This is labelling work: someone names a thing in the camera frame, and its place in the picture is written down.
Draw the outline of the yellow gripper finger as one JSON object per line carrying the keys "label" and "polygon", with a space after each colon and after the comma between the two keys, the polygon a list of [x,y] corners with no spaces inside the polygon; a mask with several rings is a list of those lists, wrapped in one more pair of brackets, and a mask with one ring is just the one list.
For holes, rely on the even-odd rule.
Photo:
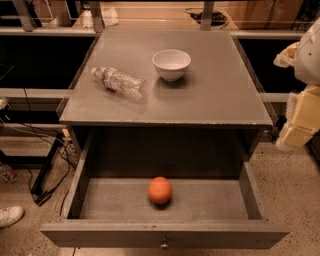
{"label": "yellow gripper finger", "polygon": [[299,94],[290,93],[286,119],[276,141],[277,148],[291,151],[309,142],[320,130],[320,87],[308,85]]}
{"label": "yellow gripper finger", "polygon": [[295,42],[282,50],[276,55],[273,64],[281,68],[294,67],[296,64],[298,45],[299,43]]}

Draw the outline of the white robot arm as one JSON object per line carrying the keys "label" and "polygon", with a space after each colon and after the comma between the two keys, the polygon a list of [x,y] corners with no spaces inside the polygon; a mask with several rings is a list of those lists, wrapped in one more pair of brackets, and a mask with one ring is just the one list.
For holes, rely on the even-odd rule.
{"label": "white robot arm", "polygon": [[304,146],[320,130],[320,18],[302,36],[276,55],[273,63],[293,67],[295,78],[306,84],[299,94],[290,93],[286,123],[276,140],[280,150]]}

